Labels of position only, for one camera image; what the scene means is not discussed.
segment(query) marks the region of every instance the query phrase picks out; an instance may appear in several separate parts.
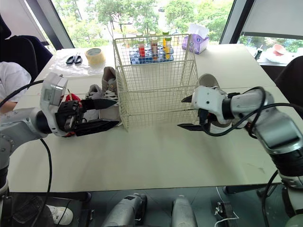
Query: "robotic arm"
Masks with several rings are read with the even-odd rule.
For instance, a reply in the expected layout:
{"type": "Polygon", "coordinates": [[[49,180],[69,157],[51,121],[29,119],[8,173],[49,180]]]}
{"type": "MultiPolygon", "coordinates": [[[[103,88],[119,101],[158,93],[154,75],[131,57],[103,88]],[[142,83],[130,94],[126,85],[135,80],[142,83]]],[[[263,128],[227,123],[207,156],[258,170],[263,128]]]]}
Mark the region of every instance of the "robotic arm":
{"type": "Polygon", "coordinates": [[[86,121],[84,113],[91,109],[105,109],[116,101],[108,99],[85,99],[62,102],[67,79],[50,73],[43,82],[40,107],[17,109],[3,115],[0,120],[0,198],[7,190],[7,172],[10,155],[22,144],[38,140],[53,133],[77,136],[106,131],[118,121],[102,119],[86,121]]]}
{"type": "MultiPolygon", "coordinates": [[[[226,94],[213,87],[199,86],[192,96],[183,100],[191,102],[199,109],[200,125],[180,124],[192,131],[209,130],[211,121],[226,124],[232,119],[242,119],[259,109],[262,102],[260,89],[249,90],[244,94],[226,94]]],[[[264,105],[274,103],[266,92],[264,105]]],[[[256,114],[248,118],[254,121],[256,114]]],[[[303,135],[293,120],[275,107],[261,112],[252,132],[275,163],[282,182],[287,186],[289,198],[296,214],[303,212],[303,135]]]]}

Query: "red object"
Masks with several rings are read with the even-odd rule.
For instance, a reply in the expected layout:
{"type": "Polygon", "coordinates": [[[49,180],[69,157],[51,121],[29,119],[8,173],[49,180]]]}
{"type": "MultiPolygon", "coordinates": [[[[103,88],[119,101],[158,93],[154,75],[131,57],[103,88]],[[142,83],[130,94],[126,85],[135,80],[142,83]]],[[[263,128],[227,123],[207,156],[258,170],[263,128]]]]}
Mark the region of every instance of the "red object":
{"type": "MultiPolygon", "coordinates": [[[[78,96],[76,96],[75,94],[73,94],[73,93],[71,93],[71,98],[72,98],[73,100],[78,100],[79,102],[81,101],[81,99],[80,99],[78,96]]],[[[67,101],[70,101],[71,98],[70,98],[70,95],[68,94],[68,95],[66,96],[66,98],[65,98],[65,101],[66,101],[66,102],[67,102],[67,101]]]]}
{"type": "Polygon", "coordinates": [[[141,58],[144,58],[145,57],[144,44],[142,46],[139,45],[139,55],[140,55],[141,58]]]}
{"type": "Polygon", "coordinates": [[[282,56],[286,53],[286,49],[280,45],[280,44],[275,44],[273,46],[273,54],[277,55],[277,56],[282,56]]]}
{"type": "MultiPolygon", "coordinates": [[[[73,94],[73,93],[71,93],[71,98],[72,98],[73,100],[78,100],[79,102],[81,101],[81,99],[80,99],[78,96],[76,96],[75,94],[73,94]]],[[[70,101],[71,98],[70,98],[70,95],[68,94],[68,95],[66,96],[66,98],[65,98],[65,101],[66,101],[66,102],[67,102],[67,101],[70,101]]],[[[75,135],[75,133],[72,131],[72,132],[67,133],[64,137],[71,137],[71,136],[73,136],[73,135],[75,135]]]]}

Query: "pink bowl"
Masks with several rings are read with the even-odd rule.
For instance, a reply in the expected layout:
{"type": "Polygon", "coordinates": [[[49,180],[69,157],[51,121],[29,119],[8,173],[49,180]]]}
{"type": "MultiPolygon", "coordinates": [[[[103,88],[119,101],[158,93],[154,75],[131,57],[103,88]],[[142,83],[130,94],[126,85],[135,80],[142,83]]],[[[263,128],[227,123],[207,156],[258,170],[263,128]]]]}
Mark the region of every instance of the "pink bowl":
{"type": "Polygon", "coordinates": [[[286,49],[280,45],[280,44],[275,44],[273,46],[273,54],[277,55],[277,56],[282,56],[286,53],[286,49]]]}

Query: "black cable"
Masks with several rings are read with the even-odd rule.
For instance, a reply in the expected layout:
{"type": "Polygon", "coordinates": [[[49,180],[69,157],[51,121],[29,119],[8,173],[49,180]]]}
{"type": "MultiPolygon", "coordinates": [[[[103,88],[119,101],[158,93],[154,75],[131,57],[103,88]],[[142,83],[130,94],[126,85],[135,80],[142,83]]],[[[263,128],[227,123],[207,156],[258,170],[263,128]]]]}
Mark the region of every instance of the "black cable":
{"type": "Polygon", "coordinates": [[[61,218],[60,218],[60,220],[59,220],[57,226],[59,226],[60,221],[62,220],[62,218],[63,218],[63,216],[64,216],[64,214],[65,214],[65,212],[66,212],[66,210],[67,210],[67,207],[68,207],[68,205],[70,204],[70,202],[71,202],[71,200],[69,200],[68,203],[66,204],[65,210],[64,210],[64,212],[63,212],[63,214],[62,214],[62,216],[61,216],[61,218]]]}
{"type": "Polygon", "coordinates": [[[36,85],[36,84],[41,84],[43,83],[44,80],[38,80],[38,81],[35,81],[33,83],[29,83],[29,84],[26,84],[25,86],[17,89],[16,91],[13,91],[11,94],[9,94],[5,99],[2,100],[2,102],[0,102],[0,108],[7,102],[9,101],[12,97],[14,97],[16,94],[18,94],[20,91],[24,90],[25,88],[29,88],[33,85],[36,85]]]}
{"type": "Polygon", "coordinates": [[[255,124],[257,122],[257,120],[259,119],[260,115],[261,115],[261,112],[262,112],[262,107],[264,106],[264,103],[265,103],[265,99],[266,99],[266,92],[264,90],[263,87],[253,87],[252,89],[249,89],[248,91],[251,91],[251,90],[256,90],[256,89],[259,89],[261,90],[262,92],[262,100],[261,100],[261,104],[260,104],[260,107],[257,109],[257,114],[254,118],[254,120],[252,121],[251,125],[250,125],[250,129],[248,130],[248,134],[250,135],[250,137],[254,138],[254,139],[257,139],[257,137],[255,135],[252,134],[252,129],[255,127],[255,124]]]}
{"type": "MultiPolygon", "coordinates": [[[[268,109],[268,108],[271,108],[271,107],[277,107],[277,106],[289,106],[289,107],[292,107],[300,112],[303,113],[303,107],[302,106],[299,106],[299,105],[296,105],[296,104],[292,104],[292,103],[273,103],[273,104],[269,104],[269,105],[265,105],[263,107],[261,107],[260,109],[261,110],[265,110],[265,109],[268,109]]],[[[207,134],[207,135],[210,135],[210,136],[224,136],[226,135],[227,133],[231,132],[232,130],[236,129],[240,124],[242,124],[244,121],[246,121],[248,118],[250,118],[252,115],[254,115],[256,112],[258,111],[257,110],[254,110],[252,112],[250,112],[248,115],[246,115],[245,117],[243,117],[241,120],[239,120],[236,124],[234,124],[231,128],[229,128],[228,130],[226,131],[223,131],[221,133],[211,133],[209,132],[205,127],[204,125],[201,125],[201,128],[202,130],[207,134]]]]}
{"type": "Polygon", "coordinates": [[[41,208],[41,210],[39,211],[39,213],[37,214],[34,222],[32,223],[31,227],[34,227],[37,220],[40,218],[41,216],[41,213],[46,205],[46,202],[47,202],[47,198],[48,198],[48,195],[49,195],[49,192],[51,190],[51,185],[52,185],[52,176],[53,176],[53,166],[52,166],[52,156],[51,156],[51,151],[49,150],[49,147],[48,145],[46,144],[46,142],[43,140],[43,139],[40,139],[40,141],[43,143],[43,145],[45,146],[46,148],[46,151],[47,151],[47,154],[48,154],[48,163],[49,163],[49,180],[48,180],[48,187],[47,187],[47,192],[46,192],[46,195],[45,195],[45,199],[44,199],[44,203],[43,203],[43,206],[41,208]]]}
{"type": "Polygon", "coordinates": [[[263,213],[263,218],[264,218],[264,222],[265,222],[266,227],[269,227],[269,222],[268,222],[268,218],[267,218],[267,215],[266,215],[265,202],[266,202],[269,187],[271,186],[272,182],[274,181],[274,179],[277,175],[278,175],[278,171],[276,170],[274,172],[274,174],[271,176],[271,178],[269,179],[269,182],[267,183],[267,185],[265,187],[265,190],[263,192],[263,195],[262,195],[262,213],[263,213]]]}

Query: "blue test tube rack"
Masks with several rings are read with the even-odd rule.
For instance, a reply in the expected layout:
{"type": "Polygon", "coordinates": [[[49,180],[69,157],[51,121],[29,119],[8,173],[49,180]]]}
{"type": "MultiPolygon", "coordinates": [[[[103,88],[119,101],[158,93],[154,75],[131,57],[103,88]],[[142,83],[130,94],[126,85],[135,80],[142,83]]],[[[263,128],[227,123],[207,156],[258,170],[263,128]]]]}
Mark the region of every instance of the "blue test tube rack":
{"type": "Polygon", "coordinates": [[[154,60],[152,58],[152,49],[148,45],[148,46],[145,46],[145,57],[141,58],[140,55],[139,55],[138,45],[135,45],[133,47],[133,49],[129,52],[129,57],[130,57],[132,65],[139,65],[139,64],[173,61],[174,60],[173,53],[174,53],[174,49],[172,47],[170,47],[170,52],[169,52],[170,58],[166,59],[166,53],[165,53],[165,50],[163,49],[163,46],[158,45],[157,60],[154,60]]]}

